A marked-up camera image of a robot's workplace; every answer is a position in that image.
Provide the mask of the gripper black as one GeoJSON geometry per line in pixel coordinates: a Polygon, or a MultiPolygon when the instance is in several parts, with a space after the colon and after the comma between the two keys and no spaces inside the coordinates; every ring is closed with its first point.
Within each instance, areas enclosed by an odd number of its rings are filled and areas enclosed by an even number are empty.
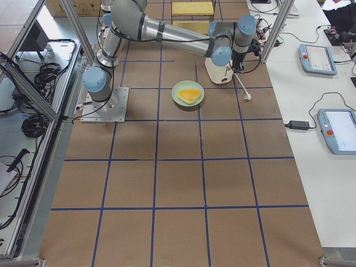
{"type": "Polygon", "coordinates": [[[242,73],[244,70],[243,61],[245,53],[232,52],[231,60],[234,73],[242,73]]]}

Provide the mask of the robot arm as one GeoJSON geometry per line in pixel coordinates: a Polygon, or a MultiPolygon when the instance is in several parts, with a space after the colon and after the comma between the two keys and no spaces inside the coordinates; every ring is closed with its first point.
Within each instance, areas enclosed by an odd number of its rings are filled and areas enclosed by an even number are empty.
{"type": "Polygon", "coordinates": [[[211,22],[209,34],[154,20],[145,13],[146,1],[114,1],[109,14],[109,33],[96,53],[95,67],[115,68],[124,40],[158,42],[169,47],[205,57],[209,78],[215,84],[230,82],[233,75],[244,71],[245,56],[260,53],[254,38],[256,19],[245,15],[238,22],[211,22]]]}

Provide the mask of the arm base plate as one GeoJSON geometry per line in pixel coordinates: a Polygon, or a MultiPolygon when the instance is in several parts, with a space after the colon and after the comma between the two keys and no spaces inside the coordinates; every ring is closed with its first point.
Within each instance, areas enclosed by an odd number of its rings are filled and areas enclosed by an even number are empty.
{"type": "Polygon", "coordinates": [[[128,94],[128,87],[115,87],[110,100],[100,110],[97,110],[101,107],[97,102],[85,105],[80,121],[83,123],[125,122],[128,94]]]}

